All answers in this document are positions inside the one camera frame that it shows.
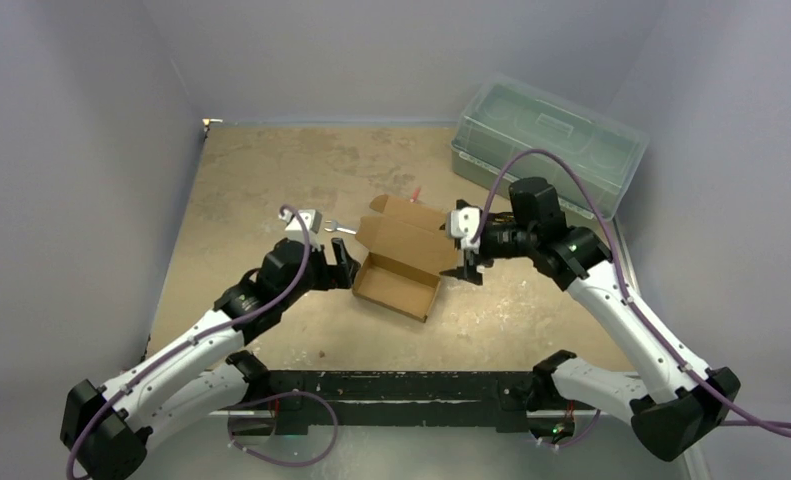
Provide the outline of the brown cardboard box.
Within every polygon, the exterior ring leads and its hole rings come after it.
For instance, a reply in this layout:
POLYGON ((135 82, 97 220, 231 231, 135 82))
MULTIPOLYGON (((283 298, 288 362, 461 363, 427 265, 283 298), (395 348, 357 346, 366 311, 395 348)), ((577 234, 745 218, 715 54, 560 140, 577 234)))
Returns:
POLYGON ((354 279, 354 296, 426 322, 458 253, 446 237, 446 214, 406 198, 379 195, 360 219, 355 239, 367 249, 354 279))

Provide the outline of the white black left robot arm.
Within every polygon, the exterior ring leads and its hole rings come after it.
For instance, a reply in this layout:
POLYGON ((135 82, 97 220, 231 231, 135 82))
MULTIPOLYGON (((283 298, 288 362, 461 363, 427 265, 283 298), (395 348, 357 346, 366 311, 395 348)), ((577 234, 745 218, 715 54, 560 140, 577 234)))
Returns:
POLYGON ((334 263, 321 246, 280 240, 180 337, 100 386, 75 385, 60 429, 67 478, 80 467, 85 479, 126 479, 151 449, 216 410, 276 409, 306 397, 273 387, 271 371, 245 348, 308 292, 352 288, 359 262, 343 240, 331 247, 334 263))

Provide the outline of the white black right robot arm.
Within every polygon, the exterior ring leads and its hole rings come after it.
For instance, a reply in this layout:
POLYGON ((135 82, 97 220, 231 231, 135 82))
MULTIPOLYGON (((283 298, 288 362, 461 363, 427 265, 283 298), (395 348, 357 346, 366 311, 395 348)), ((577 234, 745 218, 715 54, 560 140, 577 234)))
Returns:
POLYGON ((541 177, 513 182, 512 209, 490 213, 460 200, 441 227, 462 253, 447 276, 480 285, 500 259, 527 258, 582 305, 633 366, 595 367, 560 350, 534 366, 518 401, 529 410, 578 401, 628 424, 642 446, 672 461, 724 421, 741 383, 685 347, 618 273, 618 262, 591 229, 570 226, 556 189, 541 177))

